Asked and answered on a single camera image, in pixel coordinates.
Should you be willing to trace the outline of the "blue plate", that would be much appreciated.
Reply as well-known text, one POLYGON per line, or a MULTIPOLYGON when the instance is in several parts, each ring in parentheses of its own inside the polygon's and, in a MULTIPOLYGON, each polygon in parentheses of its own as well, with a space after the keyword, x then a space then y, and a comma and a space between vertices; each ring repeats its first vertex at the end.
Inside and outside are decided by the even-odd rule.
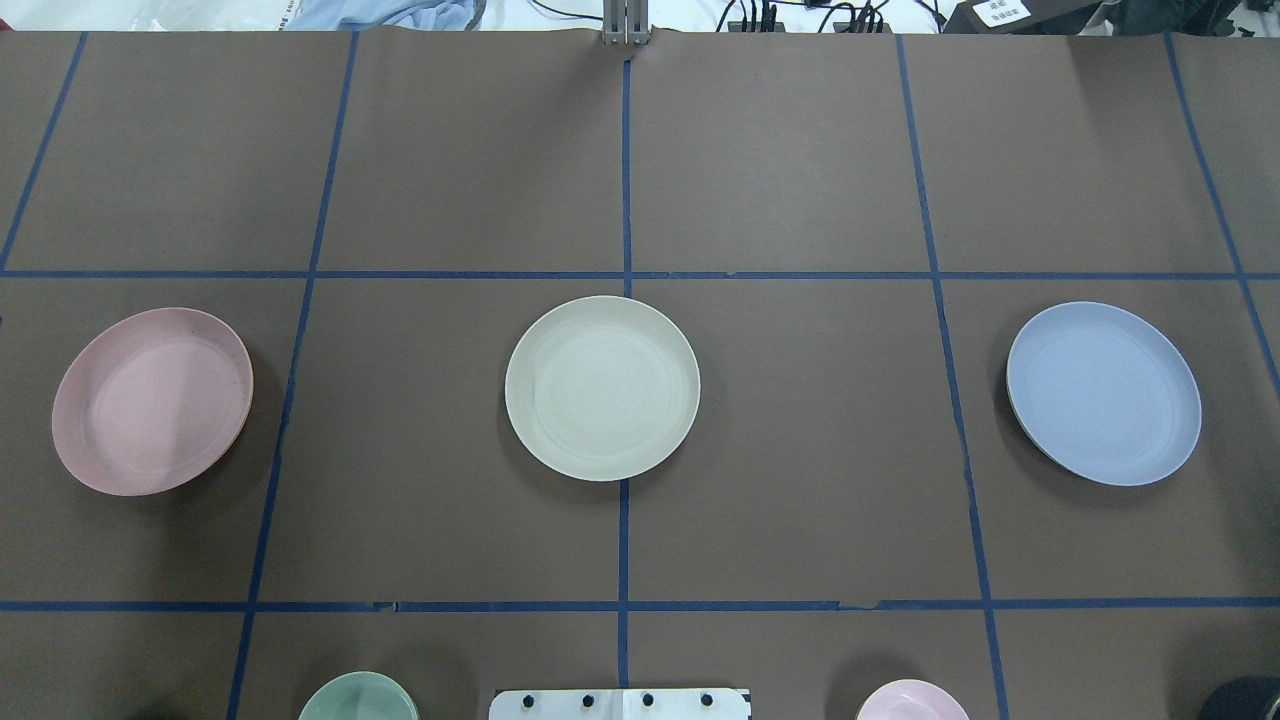
POLYGON ((1007 352, 1005 384, 1028 439, 1096 484, 1165 480, 1201 438, 1201 391, 1183 354, 1110 304, 1057 304, 1028 319, 1007 352))

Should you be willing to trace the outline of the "pink plate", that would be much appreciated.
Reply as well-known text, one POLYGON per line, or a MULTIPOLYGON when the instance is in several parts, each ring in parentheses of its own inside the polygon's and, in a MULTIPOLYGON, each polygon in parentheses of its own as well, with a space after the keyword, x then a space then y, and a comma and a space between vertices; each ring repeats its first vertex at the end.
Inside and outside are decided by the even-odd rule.
POLYGON ((192 307, 119 320, 86 345, 51 407, 63 466, 104 495, 159 495, 214 466, 238 439, 255 377, 241 336, 192 307))

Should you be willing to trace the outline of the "cream plate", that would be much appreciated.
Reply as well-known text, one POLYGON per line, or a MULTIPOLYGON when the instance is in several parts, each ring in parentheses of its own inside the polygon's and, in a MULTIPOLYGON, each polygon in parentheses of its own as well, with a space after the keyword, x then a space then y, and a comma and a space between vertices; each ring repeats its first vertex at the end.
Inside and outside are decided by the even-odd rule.
POLYGON ((686 334, 635 299, 573 299, 539 316, 506 368, 521 445, 561 475, 616 482, 659 466, 687 438, 701 369, 686 334))

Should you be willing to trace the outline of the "pink bowl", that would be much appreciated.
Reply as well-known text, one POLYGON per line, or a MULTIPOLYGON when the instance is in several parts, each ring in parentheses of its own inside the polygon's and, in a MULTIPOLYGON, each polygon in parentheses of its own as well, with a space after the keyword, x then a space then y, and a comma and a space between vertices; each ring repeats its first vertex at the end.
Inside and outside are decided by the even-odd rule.
POLYGON ((919 679, 899 679, 873 691, 855 719, 969 719, 943 688, 919 679))

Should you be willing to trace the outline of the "green bowl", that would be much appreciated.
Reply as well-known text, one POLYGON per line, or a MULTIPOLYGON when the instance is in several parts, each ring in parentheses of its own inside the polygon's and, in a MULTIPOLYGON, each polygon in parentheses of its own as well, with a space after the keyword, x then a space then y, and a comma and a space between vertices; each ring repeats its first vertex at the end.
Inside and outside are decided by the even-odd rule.
POLYGON ((410 693, 374 671, 335 676, 316 689, 297 719, 420 719, 410 693))

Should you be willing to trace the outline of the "black box with white label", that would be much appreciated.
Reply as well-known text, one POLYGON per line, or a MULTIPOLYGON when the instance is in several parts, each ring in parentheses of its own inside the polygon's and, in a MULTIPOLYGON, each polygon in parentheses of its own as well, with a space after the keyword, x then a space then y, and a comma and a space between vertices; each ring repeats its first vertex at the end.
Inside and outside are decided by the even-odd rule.
POLYGON ((1108 36, 1121 1, 961 1, 943 35, 1108 36))

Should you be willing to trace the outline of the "light blue cloth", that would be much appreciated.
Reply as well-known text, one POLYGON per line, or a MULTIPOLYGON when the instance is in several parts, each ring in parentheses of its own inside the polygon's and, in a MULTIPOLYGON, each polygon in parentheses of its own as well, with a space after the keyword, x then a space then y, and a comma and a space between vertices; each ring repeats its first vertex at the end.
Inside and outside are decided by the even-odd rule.
POLYGON ((284 31, 364 31, 393 26, 420 31, 471 31, 486 1, 300 1, 284 31))

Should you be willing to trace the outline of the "dark blue pot with lid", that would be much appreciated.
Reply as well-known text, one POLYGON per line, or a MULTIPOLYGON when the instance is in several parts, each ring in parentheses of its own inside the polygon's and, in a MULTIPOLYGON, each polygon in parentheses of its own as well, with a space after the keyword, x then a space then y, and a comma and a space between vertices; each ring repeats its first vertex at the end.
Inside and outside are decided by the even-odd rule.
POLYGON ((1204 701, 1198 719, 1279 719, 1279 678, 1239 676, 1204 701))

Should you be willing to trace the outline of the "aluminium frame post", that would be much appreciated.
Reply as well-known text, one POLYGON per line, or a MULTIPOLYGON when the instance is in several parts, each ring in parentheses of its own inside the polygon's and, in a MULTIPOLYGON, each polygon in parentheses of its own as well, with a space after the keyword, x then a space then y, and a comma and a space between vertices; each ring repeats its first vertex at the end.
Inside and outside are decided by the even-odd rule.
POLYGON ((652 37, 648 0, 604 0, 602 41, 607 46, 643 46, 652 37))

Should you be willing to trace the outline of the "white pedestal base plate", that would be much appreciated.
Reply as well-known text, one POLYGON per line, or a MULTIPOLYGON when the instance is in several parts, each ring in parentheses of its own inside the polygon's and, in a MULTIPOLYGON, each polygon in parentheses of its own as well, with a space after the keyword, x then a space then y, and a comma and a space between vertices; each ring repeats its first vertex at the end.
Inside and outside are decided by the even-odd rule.
POLYGON ((502 691, 489 719, 750 719, 748 691, 605 688, 502 691))

